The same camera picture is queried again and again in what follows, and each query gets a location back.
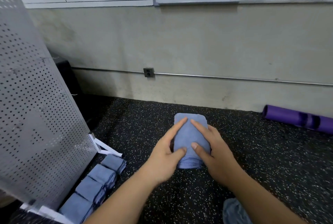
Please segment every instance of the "forearm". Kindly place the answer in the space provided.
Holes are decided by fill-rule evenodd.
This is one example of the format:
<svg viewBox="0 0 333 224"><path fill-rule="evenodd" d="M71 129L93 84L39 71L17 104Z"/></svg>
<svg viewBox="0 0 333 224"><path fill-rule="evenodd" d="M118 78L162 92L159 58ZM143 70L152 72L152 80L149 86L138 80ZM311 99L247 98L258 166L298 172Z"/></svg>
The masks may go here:
<svg viewBox="0 0 333 224"><path fill-rule="evenodd" d="M306 223L242 169L235 172L228 188L254 224Z"/></svg>
<svg viewBox="0 0 333 224"><path fill-rule="evenodd" d="M103 203L85 224L136 223L156 184L146 177L144 167L131 176Z"/></svg>

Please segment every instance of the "person's right hand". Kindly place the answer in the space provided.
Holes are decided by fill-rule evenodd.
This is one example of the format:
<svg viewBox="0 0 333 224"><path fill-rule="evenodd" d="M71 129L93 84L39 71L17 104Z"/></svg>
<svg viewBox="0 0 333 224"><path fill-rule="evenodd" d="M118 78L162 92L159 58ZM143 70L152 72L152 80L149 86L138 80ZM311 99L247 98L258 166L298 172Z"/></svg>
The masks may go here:
<svg viewBox="0 0 333 224"><path fill-rule="evenodd" d="M203 160L212 178L218 183L229 187L230 183L232 183L233 177L242 171L242 168L233 157L231 150L225 141L223 141L216 128L208 125L207 129L195 120L191 120L191 123L210 143L211 154L208 154L196 142L192 142L192 148Z"/></svg>

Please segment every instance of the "pegboard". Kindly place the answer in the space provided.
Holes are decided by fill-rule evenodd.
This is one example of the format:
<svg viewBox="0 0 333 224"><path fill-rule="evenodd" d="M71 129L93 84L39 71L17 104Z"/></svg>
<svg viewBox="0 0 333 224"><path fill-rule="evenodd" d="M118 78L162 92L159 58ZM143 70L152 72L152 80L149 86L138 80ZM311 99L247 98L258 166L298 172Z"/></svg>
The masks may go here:
<svg viewBox="0 0 333 224"><path fill-rule="evenodd" d="M96 154L21 0L0 0L0 188L57 209Z"/></svg>

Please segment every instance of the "metal pipe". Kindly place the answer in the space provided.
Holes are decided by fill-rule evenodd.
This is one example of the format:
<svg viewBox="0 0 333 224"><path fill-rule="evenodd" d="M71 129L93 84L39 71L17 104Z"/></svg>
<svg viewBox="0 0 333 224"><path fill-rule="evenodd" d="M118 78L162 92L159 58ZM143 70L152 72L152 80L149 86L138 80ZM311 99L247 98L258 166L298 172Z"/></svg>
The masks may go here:
<svg viewBox="0 0 333 224"><path fill-rule="evenodd" d="M93 71L108 71L108 72L122 72L122 73L140 73L140 74L144 74L143 71L130 71L130 70L106 70L106 69L94 69L94 68L83 68L83 67L72 67L72 69L75 69L75 70L93 70ZM226 80L273 82L273 83L285 83L285 84L333 86L333 84L329 84L329 83L287 81L287 80L279 80L278 78L276 78L276 79L260 79L260 78L241 78L241 77L219 77L219 76L174 74L174 73L161 73L161 72L154 72L154 74L155 75L165 75L165 76L177 76L177 77L200 77L200 78L215 78L215 79L226 79Z"/></svg>

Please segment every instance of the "folded blue cloth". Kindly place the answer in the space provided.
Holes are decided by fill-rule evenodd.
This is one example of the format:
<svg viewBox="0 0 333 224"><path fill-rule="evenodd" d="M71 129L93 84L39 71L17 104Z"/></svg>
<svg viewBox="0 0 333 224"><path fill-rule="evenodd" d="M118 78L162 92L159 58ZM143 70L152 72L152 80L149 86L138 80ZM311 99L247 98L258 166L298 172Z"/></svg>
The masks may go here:
<svg viewBox="0 0 333 224"><path fill-rule="evenodd" d="M201 114L192 114L192 113L177 113L174 116L174 123L176 124L182 118L187 117L188 120L185 124L178 130L176 136L174 137L174 146L173 150L176 151L182 147L187 148L185 156L179 161L178 168L181 169L192 169L192 168L201 168L202 159L195 153L191 147L192 142L198 143L203 149L210 154L210 145L209 142L203 137L195 126L191 123L191 119L201 123L205 128L208 128L207 120L205 116Z"/></svg>
<svg viewBox="0 0 333 224"><path fill-rule="evenodd" d="M119 175L122 173L122 171L126 167L127 161L111 154L106 155L104 160L101 162L101 164L111 170L114 170Z"/></svg>
<svg viewBox="0 0 333 224"><path fill-rule="evenodd" d="M223 203L224 224L252 224L250 217L240 202L236 199L227 199Z"/></svg>
<svg viewBox="0 0 333 224"><path fill-rule="evenodd" d="M106 190L111 189L116 183L117 173L100 164L97 164L88 174L93 180L104 185Z"/></svg>
<svg viewBox="0 0 333 224"><path fill-rule="evenodd" d="M75 192L86 200L100 205L105 199L104 185L93 180L91 177L85 177L76 187Z"/></svg>
<svg viewBox="0 0 333 224"><path fill-rule="evenodd" d="M59 209L59 213L64 215L74 224L81 224L94 211L92 202L87 201L80 195L73 193L64 205Z"/></svg>

